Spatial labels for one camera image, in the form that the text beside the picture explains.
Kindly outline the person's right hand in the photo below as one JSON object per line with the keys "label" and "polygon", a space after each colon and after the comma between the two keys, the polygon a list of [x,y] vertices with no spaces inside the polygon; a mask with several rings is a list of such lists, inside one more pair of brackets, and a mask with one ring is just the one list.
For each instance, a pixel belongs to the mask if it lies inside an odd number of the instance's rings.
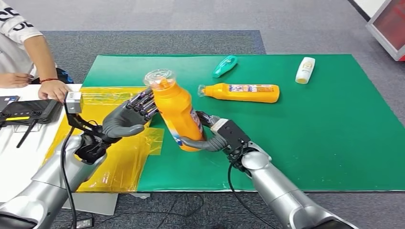
{"label": "person's right hand", "polygon": [[26,73],[1,73],[1,88],[23,88],[31,84],[33,76]]}

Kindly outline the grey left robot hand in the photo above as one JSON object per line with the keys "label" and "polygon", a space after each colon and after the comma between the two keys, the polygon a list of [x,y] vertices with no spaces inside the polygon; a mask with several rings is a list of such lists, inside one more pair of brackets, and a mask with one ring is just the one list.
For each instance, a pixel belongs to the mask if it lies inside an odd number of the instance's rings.
{"label": "grey left robot hand", "polygon": [[137,135],[158,112],[153,91],[148,87],[109,113],[103,120],[102,133],[110,138]]}

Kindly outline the person's left hand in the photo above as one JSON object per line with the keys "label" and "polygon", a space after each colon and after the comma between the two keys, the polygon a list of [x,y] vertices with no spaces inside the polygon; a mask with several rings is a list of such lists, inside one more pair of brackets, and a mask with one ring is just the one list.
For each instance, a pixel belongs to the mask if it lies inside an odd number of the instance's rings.
{"label": "person's left hand", "polygon": [[53,99],[63,103],[65,96],[69,91],[70,88],[65,83],[60,80],[52,79],[41,82],[38,97],[44,100]]}

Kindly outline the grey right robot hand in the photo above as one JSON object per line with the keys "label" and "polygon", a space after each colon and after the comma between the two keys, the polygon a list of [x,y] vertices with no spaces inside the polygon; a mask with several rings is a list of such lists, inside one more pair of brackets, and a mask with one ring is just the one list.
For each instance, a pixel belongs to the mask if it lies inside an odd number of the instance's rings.
{"label": "grey right robot hand", "polygon": [[[198,118],[199,118],[200,122],[202,123],[202,125],[206,126],[206,127],[212,127],[214,124],[216,124],[220,120],[220,117],[218,117],[216,115],[209,115],[203,111],[197,111],[196,113],[197,113]],[[217,135],[214,135],[213,137],[211,137],[205,141],[192,140],[185,136],[181,136],[180,139],[183,142],[183,144],[186,146],[197,148],[197,149],[202,149],[202,150],[207,150],[210,152],[217,152],[217,151],[223,150],[224,148],[226,148],[228,146],[227,141]]]}

